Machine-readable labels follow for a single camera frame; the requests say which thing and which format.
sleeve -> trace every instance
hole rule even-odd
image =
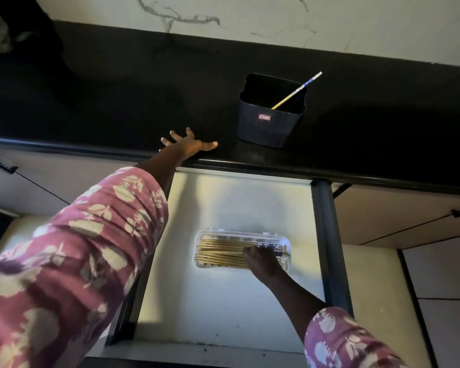
[[[0,255],[0,368],[75,367],[111,322],[168,219],[147,172],[122,168]]]
[[[310,368],[408,368],[387,345],[338,307],[327,307],[313,317],[304,345]]]

small trash bin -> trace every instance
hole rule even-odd
[[[301,83],[282,78],[251,73],[245,78],[240,92],[237,136],[248,142],[282,148],[300,117],[305,113],[303,88],[276,110],[271,107]]]

marble wall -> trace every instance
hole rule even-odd
[[[37,0],[52,19],[460,65],[460,0]]]

open drawer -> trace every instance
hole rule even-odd
[[[289,274],[325,300],[310,182],[194,169],[175,173],[169,223],[149,277],[136,290],[133,340],[105,347],[100,355],[306,367],[303,344],[273,294],[249,270],[197,268],[193,251],[205,228],[286,236],[293,246]]]

kitchen counter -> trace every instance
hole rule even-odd
[[[190,126],[185,166],[460,194],[460,67],[55,21],[63,59],[0,55],[0,144],[136,160]],[[236,136],[248,73],[305,82],[282,149]]]

